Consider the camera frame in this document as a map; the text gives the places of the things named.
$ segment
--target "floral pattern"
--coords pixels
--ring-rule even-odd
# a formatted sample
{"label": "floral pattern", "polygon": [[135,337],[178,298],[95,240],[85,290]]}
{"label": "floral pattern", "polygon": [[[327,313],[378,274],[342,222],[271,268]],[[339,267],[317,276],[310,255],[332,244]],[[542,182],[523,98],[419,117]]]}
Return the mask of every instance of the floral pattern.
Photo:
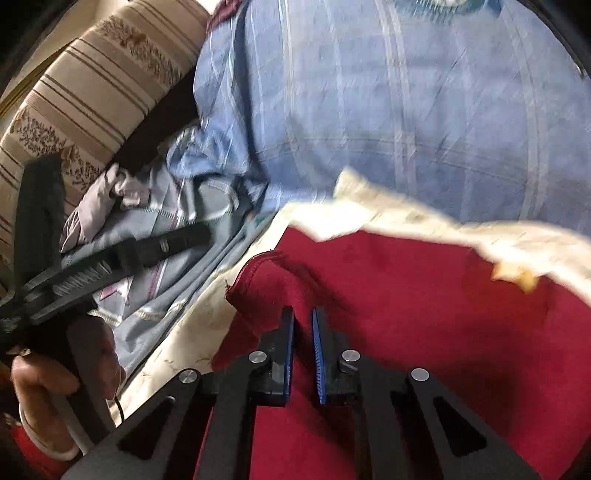
{"label": "floral pattern", "polygon": [[33,156],[41,157],[61,151],[61,172],[64,180],[77,190],[85,192],[99,176],[100,169],[80,158],[78,146],[60,137],[52,126],[34,118],[28,108],[23,108],[14,118],[10,133]]}
{"label": "floral pattern", "polygon": [[116,42],[131,53],[141,66],[159,83],[171,88],[181,79],[181,73],[173,63],[137,28],[128,25],[118,17],[103,20],[96,32]]}

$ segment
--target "triangular cutout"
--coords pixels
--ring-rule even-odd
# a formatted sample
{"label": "triangular cutout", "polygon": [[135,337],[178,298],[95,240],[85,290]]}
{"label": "triangular cutout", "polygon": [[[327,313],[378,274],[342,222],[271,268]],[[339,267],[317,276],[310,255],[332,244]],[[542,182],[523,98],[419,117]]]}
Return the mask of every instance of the triangular cutout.
{"label": "triangular cutout", "polygon": [[119,442],[119,449],[141,460],[151,459],[173,405],[174,399],[166,398]]}
{"label": "triangular cutout", "polygon": [[463,457],[486,447],[486,437],[462,417],[443,397],[433,405],[455,457]]}

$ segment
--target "lavender fabric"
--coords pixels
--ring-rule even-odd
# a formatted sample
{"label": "lavender fabric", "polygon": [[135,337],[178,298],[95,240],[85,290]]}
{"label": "lavender fabric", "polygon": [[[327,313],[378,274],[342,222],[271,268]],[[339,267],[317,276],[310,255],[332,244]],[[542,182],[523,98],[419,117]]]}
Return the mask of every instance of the lavender fabric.
{"label": "lavender fabric", "polygon": [[60,252],[91,242],[105,224],[118,197],[122,199],[123,209],[143,207],[150,201],[150,189],[114,163],[88,188],[66,220],[60,237]]}

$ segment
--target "blue cloth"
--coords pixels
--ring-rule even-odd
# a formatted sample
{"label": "blue cloth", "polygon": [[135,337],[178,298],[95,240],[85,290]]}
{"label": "blue cloth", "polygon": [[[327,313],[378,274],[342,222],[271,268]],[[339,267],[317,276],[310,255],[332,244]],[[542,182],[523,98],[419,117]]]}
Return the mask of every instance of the blue cloth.
{"label": "blue cloth", "polygon": [[263,210],[344,166],[466,221],[591,233],[590,80],[515,0],[251,0],[197,63],[182,177],[242,176]]}

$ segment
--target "finger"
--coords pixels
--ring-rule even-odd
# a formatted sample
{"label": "finger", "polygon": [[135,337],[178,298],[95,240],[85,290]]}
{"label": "finger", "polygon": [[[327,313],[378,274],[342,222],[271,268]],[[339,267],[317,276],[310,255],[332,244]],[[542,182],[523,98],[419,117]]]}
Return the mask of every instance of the finger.
{"label": "finger", "polygon": [[121,384],[121,366],[115,352],[103,353],[99,361],[99,381],[103,395],[113,400]]}
{"label": "finger", "polygon": [[66,452],[73,441],[59,417],[48,390],[69,395],[78,380],[55,360],[31,353],[12,362],[12,382],[27,423],[51,450]]}
{"label": "finger", "polygon": [[105,331],[105,335],[104,335],[104,339],[103,339],[104,340],[103,349],[108,352],[114,352],[115,351],[115,335],[113,334],[113,330],[106,323],[103,324],[103,330]]}
{"label": "finger", "polygon": [[80,386],[78,379],[66,367],[53,358],[36,353],[18,356],[13,360],[12,382],[21,391],[30,387],[43,387],[61,395],[73,394]]}

